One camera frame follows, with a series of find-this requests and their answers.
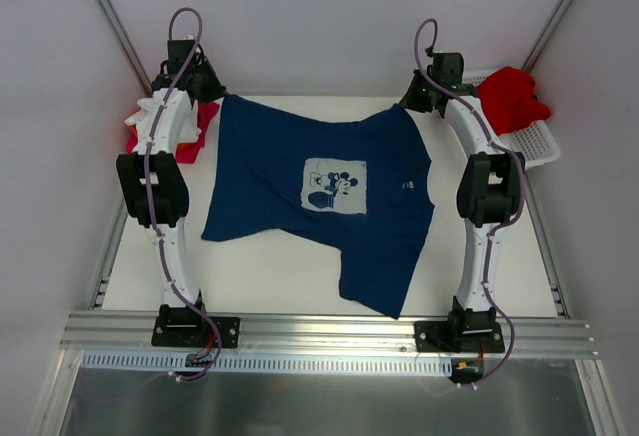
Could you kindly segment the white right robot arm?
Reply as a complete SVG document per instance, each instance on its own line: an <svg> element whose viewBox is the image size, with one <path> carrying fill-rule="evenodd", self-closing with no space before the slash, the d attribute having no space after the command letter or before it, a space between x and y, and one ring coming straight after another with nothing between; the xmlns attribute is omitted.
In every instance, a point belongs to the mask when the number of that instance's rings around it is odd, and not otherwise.
<svg viewBox="0 0 639 436"><path fill-rule="evenodd" d="M523 210L524 160L495 134L474 87L462 83L462 55L433 50L426 54L431 63L417 65L400 104L415 112L438 112L467 156L456 195L466 230L464 266L446 328L448 343L465 352L496 325L496 261L505 229Z"/></svg>

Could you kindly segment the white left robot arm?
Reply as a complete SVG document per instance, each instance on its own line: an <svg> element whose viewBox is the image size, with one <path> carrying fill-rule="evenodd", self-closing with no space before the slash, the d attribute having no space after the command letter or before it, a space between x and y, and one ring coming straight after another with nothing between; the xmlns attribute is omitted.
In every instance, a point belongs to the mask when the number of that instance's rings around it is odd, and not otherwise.
<svg viewBox="0 0 639 436"><path fill-rule="evenodd" d="M185 220L189 191L177 162L180 144L194 144L201 104L225 95L198 40L169 39L168 58L152 83L153 94L140 107L133 150L116 159L128 214L154 249L163 283L163 303L154 334L176 335L197 346L208 337L202 294L188 277Z"/></svg>

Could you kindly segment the blue cartoon print t-shirt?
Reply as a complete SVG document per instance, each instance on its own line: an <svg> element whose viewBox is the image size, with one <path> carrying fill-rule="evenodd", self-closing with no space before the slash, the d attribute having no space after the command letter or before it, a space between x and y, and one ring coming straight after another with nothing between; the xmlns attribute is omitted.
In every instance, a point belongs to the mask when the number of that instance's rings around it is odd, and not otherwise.
<svg viewBox="0 0 639 436"><path fill-rule="evenodd" d="M230 95L202 239L280 230L336 248L340 296L396 319L433 219L430 167L399 105L323 122Z"/></svg>

